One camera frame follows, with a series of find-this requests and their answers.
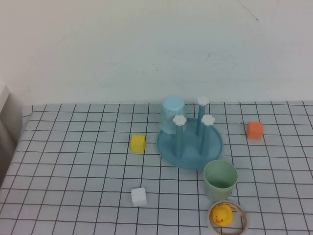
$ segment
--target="light green cup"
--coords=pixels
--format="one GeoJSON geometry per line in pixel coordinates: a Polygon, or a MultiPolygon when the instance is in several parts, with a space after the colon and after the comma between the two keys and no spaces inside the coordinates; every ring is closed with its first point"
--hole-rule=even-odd
{"type": "Polygon", "coordinates": [[[226,200],[238,179],[236,168],[223,160],[209,162],[203,174],[205,194],[212,202],[226,200]]]}

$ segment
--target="white wall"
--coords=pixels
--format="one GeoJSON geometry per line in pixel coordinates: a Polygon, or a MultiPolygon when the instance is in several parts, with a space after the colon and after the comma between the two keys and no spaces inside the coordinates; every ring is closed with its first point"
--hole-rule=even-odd
{"type": "Polygon", "coordinates": [[[22,104],[313,99],[312,22],[312,0],[3,0],[0,77],[22,104]]]}

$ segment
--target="toy block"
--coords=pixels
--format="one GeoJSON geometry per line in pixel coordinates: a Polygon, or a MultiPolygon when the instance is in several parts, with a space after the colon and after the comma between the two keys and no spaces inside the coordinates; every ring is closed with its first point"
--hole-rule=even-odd
{"type": "Polygon", "coordinates": [[[139,207],[147,204],[145,188],[134,188],[131,190],[131,194],[134,207],[139,207]]]}
{"type": "Polygon", "coordinates": [[[248,139],[261,140],[263,135],[263,123],[257,121],[249,122],[246,135],[248,139]]]}
{"type": "Polygon", "coordinates": [[[131,141],[131,150],[134,153],[144,153],[146,147],[146,137],[133,135],[131,141]]]}

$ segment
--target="yellow rubber duck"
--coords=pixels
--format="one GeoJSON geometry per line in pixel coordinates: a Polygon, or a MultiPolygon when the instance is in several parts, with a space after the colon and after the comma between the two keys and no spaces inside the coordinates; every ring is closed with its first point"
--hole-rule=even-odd
{"type": "Polygon", "coordinates": [[[212,220],[221,227],[228,226],[233,219],[233,211],[228,204],[216,206],[212,211],[212,220]]]}

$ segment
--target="table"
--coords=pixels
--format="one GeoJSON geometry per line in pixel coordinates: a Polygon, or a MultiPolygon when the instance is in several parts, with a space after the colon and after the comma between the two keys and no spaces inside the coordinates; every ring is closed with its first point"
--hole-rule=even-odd
{"type": "MultiPolygon", "coordinates": [[[[0,234],[209,234],[202,172],[158,155],[160,109],[29,107],[0,190],[0,234]],[[130,151],[133,134],[146,135],[144,154],[130,151]],[[139,187],[148,204],[134,208],[130,190],[139,187]]],[[[187,104],[187,117],[197,110],[187,104]]],[[[229,200],[247,211],[248,234],[313,234],[313,102],[210,103],[207,112],[224,139],[220,159],[238,170],[229,200]],[[264,124],[261,141],[246,139],[249,121],[264,124]]]]}

